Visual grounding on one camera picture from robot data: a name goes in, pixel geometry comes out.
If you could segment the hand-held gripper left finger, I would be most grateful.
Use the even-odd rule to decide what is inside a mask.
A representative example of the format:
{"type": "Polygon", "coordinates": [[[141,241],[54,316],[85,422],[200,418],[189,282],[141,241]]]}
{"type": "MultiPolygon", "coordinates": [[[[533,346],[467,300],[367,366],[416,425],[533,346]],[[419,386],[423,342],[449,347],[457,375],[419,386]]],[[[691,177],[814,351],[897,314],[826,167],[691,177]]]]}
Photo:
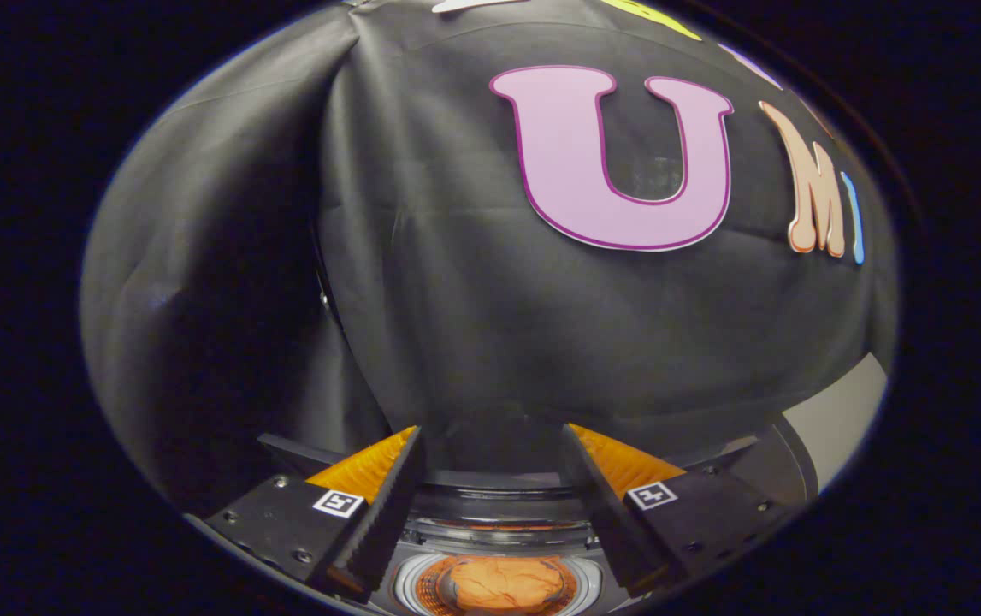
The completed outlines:
{"type": "Polygon", "coordinates": [[[293,593],[367,601],[386,576],[423,483],[423,430],[411,426],[350,456],[271,434],[259,443],[283,471],[210,516],[186,521],[293,593]]]}

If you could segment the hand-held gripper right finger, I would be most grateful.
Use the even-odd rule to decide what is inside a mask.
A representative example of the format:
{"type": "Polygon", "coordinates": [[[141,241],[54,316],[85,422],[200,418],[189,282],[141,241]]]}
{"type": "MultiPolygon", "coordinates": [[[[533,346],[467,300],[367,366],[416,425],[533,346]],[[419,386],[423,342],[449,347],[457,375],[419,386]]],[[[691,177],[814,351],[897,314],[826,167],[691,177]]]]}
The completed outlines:
{"type": "Polygon", "coordinates": [[[723,471],[686,471],[566,423],[560,473],[628,595],[685,588],[733,564],[794,510],[723,471]]]}

